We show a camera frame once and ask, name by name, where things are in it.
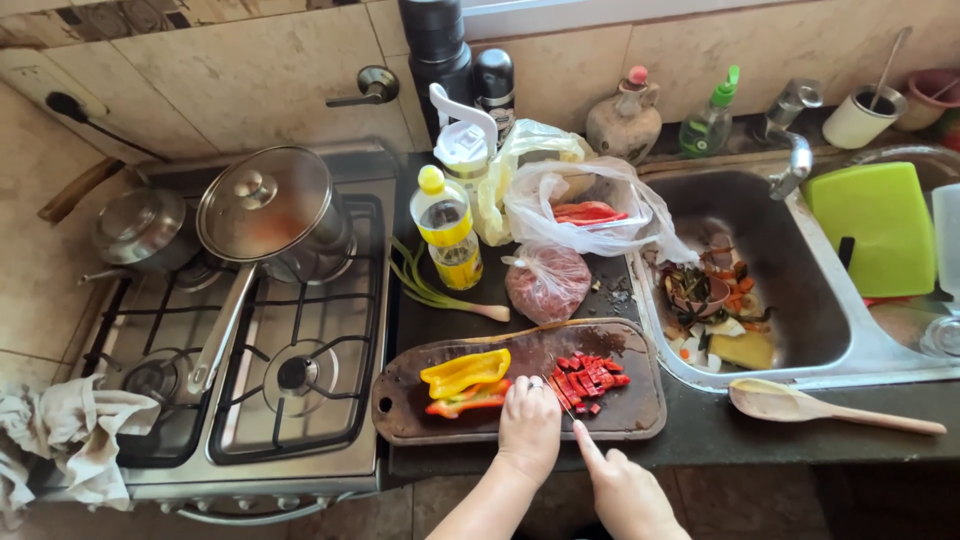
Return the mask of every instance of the yellow bottle cap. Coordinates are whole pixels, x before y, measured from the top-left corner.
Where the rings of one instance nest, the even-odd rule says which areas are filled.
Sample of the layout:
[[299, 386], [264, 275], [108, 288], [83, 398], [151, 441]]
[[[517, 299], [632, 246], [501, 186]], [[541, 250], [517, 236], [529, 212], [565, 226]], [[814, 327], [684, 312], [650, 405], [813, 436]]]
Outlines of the yellow bottle cap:
[[444, 190], [444, 171], [435, 165], [425, 165], [417, 175], [417, 184], [427, 195], [436, 195]]

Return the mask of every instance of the plastic bag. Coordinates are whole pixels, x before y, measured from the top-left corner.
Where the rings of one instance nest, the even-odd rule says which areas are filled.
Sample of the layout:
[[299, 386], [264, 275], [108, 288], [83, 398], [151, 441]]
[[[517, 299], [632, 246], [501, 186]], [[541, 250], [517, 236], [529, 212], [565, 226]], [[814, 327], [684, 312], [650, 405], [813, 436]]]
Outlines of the plastic bag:
[[[586, 227], [554, 219], [553, 205], [584, 201], [607, 203], [618, 212], [627, 212], [628, 217]], [[639, 180], [632, 165], [618, 158], [527, 163], [516, 172], [503, 204], [517, 242], [551, 242], [603, 257], [652, 244], [657, 262], [699, 259], [677, 237], [663, 199]]]
[[490, 246], [512, 240], [510, 224], [503, 214], [503, 194], [516, 170], [529, 160], [579, 162], [596, 158], [583, 137], [534, 120], [520, 119], [510, 130], [503, 147], [490, 162], [490, 172], [477, 183], [473, 229]]
[[513, 257], [504, 284], [517, 311], [538, 325], [570, 318], [590, 289], [590, 270], [577, 252], [556, 245], [523, 244]]

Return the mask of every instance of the wooden cutting board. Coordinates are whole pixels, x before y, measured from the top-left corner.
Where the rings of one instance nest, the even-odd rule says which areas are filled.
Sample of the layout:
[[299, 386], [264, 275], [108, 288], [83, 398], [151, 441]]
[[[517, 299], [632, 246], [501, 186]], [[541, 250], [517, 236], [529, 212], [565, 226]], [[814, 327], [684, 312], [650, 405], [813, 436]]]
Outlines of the wooden cutting board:
[[[495, 337], [452, 339], [421, 345], [397, 356], [373, 384], [372, 415], [377, 431], [398, 446], [495, 441], [500, 409], [465, 411], [455, 420], [427, 414], [429, 385], [420, 370], [453, 358], [507, 348], [511, 354], [509, 379], [547, 375], [559, 356], [582, 351], [612, 356], [630, 376], [630, 384], [612, 388], [599, 400], [596, 416], [581, 414], [596, 440], [638, 440], [656, 435], [666, 423], [666, 403], [660, 385], [656, 349], [633, 322], [619, 318], [565, 321]], [[561, 439], [572, 440], [570, 417], [564, 414]]]

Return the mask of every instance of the ground meat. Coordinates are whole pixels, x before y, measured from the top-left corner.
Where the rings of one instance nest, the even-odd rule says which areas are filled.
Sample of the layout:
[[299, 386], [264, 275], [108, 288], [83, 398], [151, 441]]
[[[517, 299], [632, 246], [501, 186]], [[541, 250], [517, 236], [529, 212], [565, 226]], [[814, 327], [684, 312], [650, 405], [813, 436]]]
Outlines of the ground meat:
[[590, 271], [576, 251], [559, 246], [523, 244], [504, 257], [507, 294], [517, 311], [538, 325], [565, 321], [590, 289]]

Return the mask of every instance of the green spray bottle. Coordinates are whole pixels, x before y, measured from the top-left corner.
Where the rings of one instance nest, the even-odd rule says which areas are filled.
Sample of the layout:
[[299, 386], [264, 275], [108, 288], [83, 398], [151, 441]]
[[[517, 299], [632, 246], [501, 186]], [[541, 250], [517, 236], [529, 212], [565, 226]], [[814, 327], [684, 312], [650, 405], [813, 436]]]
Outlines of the green spray bottle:
[[717, 85], [707, 104], [691, 112], [680, 126], [680, 149], [691, 158], [712, 156], [727, 142], [732, 117], [730, 103], [740, 80], [739, 66], [732, 65], [727, 80]]

